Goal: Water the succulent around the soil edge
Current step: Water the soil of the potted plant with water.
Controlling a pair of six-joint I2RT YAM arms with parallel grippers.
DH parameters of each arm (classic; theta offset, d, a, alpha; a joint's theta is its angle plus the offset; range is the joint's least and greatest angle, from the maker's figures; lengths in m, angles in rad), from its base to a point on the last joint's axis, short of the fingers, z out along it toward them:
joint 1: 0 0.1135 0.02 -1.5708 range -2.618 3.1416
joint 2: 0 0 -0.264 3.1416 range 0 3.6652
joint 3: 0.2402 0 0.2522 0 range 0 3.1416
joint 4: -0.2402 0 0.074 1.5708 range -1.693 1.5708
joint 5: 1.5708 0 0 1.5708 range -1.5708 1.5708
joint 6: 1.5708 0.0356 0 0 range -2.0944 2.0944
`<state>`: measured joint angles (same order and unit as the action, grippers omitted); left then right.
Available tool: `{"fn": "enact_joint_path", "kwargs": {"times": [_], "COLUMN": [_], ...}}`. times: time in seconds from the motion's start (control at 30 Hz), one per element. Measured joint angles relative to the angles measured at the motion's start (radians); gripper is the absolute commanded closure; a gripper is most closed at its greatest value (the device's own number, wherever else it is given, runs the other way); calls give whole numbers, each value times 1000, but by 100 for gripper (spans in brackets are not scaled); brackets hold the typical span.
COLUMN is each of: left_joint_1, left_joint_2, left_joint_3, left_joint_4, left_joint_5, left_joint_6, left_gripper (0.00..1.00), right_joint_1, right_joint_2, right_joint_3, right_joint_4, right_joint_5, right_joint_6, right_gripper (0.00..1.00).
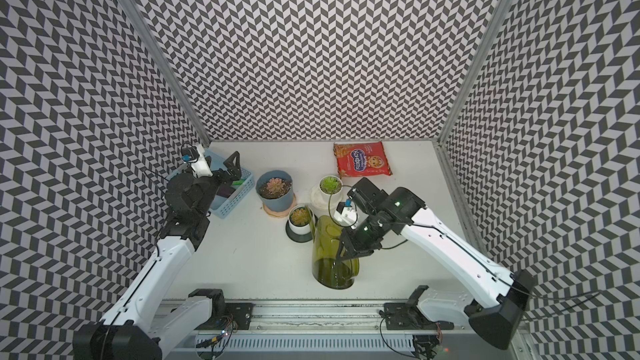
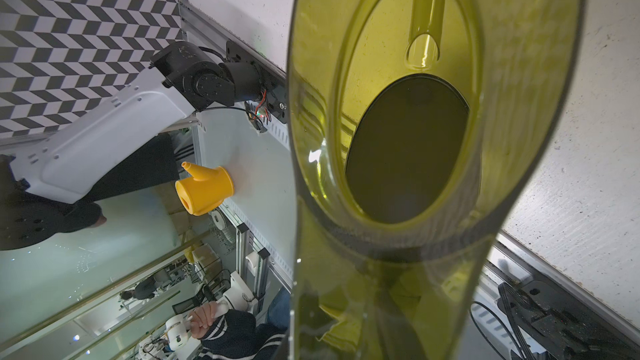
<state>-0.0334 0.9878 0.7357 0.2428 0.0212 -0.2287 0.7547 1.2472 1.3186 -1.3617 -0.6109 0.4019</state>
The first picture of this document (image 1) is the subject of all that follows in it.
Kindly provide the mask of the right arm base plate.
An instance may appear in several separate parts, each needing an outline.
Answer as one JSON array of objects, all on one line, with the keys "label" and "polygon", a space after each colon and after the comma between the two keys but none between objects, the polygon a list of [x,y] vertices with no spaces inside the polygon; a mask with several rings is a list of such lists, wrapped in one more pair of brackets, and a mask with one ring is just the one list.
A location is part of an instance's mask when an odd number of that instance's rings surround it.
[{"label": "right arm base plate", "polygon": [[429,330],[444,331],[454,330],[454,324],[450,322],[435,322],[427,319],[416,306],[406,303],[385,303],[379,311],[386,329],[389,331]]}]

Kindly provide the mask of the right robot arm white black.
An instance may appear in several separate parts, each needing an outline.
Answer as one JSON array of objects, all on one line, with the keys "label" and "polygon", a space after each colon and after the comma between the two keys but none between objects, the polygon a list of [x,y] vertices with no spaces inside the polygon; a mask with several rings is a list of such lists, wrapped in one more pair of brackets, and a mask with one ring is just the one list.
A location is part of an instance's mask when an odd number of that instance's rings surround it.
[{"label": "right robot arm white black", "polygon": [[463,285],[462,293],[417,289],[409,306],[430,322],[469,327],[494,348],[506,350],[518,330],[533,289],[531,273],[513,272],[487,258],[448,228],[425,201],[407,188],[386,193],[368,178],[348,191],[365,219],[340,236],[339,260],[364,258],[380,250],[394,232],[432,256]]}]

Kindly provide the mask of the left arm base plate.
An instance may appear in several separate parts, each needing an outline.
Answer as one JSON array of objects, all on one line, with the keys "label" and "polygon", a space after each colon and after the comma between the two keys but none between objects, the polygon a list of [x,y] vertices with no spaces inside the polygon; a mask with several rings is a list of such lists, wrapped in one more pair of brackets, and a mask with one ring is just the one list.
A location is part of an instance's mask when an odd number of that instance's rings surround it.
[{"label": "left arm base plate", "polygon": [[222,331],[233,326],[234,330],[250,330],[253,319],[253,303],[231,302],[226,303],[223,308],[214,308],[210,318],[196,331]]}]

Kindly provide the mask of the green transparent watering can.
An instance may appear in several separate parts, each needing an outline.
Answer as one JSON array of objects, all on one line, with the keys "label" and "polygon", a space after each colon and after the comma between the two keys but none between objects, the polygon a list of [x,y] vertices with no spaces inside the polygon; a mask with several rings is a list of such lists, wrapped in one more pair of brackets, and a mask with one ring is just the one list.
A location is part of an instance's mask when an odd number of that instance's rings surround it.
[{"label": "green transparent watering can", "polygon": [[338,259],[342,230],[328,215],[321,216],[313,229],[313,276],[321,285],[336,290],[351,288],[360,271],[358,259]]}]

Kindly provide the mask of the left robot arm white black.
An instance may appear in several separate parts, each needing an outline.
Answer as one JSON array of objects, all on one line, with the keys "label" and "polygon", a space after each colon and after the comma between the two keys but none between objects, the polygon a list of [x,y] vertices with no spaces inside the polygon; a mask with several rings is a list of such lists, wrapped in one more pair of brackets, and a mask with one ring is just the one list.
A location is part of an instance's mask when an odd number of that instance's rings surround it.
[{"label": "left robot arm white black", "polygon": [[73,335],[76,359],[164,359],[213,312],[213,299],[190,298],[155,327],[153,319],[185,264],[196,253],[209,225],[208,214],[221,188],[241,180],[239,152],[212,170],[203,151],[191,172],[168,180],[168,216],[155,250],[123,296],[96,323]]}]

